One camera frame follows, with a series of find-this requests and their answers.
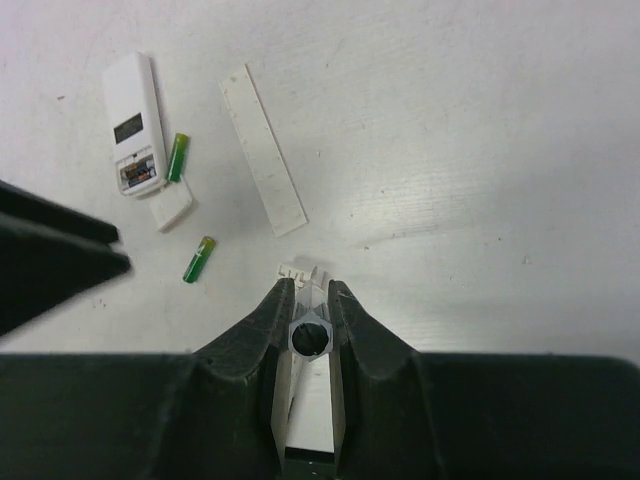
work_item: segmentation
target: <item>table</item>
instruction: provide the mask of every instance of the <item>table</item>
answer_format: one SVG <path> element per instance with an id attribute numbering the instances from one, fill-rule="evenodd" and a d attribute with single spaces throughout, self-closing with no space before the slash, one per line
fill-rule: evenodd
<path id="1" fill-rule="evenodd" d="M 0 177 L 107 220 L 135 271 L 7 351 L 193 351 L 310 259 L 418 349 L 640 361 L 640 3 L 0 3 Z M 121 197 L 101 74 L 154 59 L 197 208 Z M 309 224 L 274 238 L 217 82 L 247 63 Z M 218 241 L 194 285 L 200 238 Z M 326 357 L 289 436 L 332 450 Z"/>

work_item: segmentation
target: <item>green battery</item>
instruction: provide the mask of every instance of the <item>green battery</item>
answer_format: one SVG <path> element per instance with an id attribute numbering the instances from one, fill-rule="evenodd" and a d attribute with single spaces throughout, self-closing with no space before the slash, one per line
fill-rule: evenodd
<path id="1" fill-rule="evenodd" d="M 200 245 L 198 246 L 198 250 L 193 255 L 191 259 L 191 263 L 187 267 L 187 271 L 184 272 L 184 276 L 182 279 L 187 283 L 195 282 L 200 276 L 200 272 L 204 268 L 204 264 L 207 263 L 207 259 L 211 252 L 213 251 L 213 247 L 216 246 L 216 241 L 211 237 L 203 237 Z"/>
<path id="2" fill-rule="evenodd" d="M 167 180 L 177 183 L 180 181 L 180 174 L 184 165 L 184 158 L 189 146 L 189 137 L 184 133 L 176 133 L 171 149 L 171 160 L 169 160 L 169 171 Z"/>

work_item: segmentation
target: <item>table surface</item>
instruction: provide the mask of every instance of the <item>table surface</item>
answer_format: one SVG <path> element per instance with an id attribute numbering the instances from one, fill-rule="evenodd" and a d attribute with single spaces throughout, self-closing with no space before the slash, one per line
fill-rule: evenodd
<path id="1" fill-rule="evenodd" d="M 195 350 L 279 262 L 347 282 L 412 346 L 640 361 L 640 2 L 0 2 L 0 178 L 115 224 L 135 272 L 2 351 Z M 101 74 L 153 58 L 197 207 L 119 195 Z M 218 81 L 247 63 L 308 225 L 274 238 Z M 200 238 L 218 241 L 198 281 Z M 332 449 L 326 358 L 289 444 Z"/>

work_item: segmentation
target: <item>white table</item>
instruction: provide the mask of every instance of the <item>white table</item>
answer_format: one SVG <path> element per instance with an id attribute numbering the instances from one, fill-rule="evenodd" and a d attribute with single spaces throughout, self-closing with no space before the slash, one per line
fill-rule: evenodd
<path id="1" fill-rule="evenodd" d="M 310 257 L 416 348 L 640 361 L 640 3 L 0 3 L 0 177 L 112 222 L 135 273 L 3 351 L 195 350 Z M 155 60 L 197 209 L 121 197 L 103 70 Z M 275 239 L 217 82 L 248 63 L 309 224 Z M 200 238 L 219 244 L 182 282 Z M 326 358 L 289 444 L 332 449 Z"/>

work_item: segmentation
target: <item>blurry black object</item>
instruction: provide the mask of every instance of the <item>blurry black object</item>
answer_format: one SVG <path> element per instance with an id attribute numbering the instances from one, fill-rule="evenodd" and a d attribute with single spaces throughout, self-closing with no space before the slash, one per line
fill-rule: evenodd
<path id="1" fill-rule="evenodd" d="M 42 202 L 57 222 L 35 201 L 28 219 L 2 207 L 3 332 L 128 268 L 106 245 L 113 227 Z M 335 454 L 287 449 L 294 291 L 280 280 L 193 355 L 0 356 L 0 477 L 640 478 L 634 366 L 419 353 L 342 282 L 329 285 Z"/>
<path id="2" fill-rule="evenodd" d="M 0 335 L 129 270 L 118 230 L 0 182 Z"/>

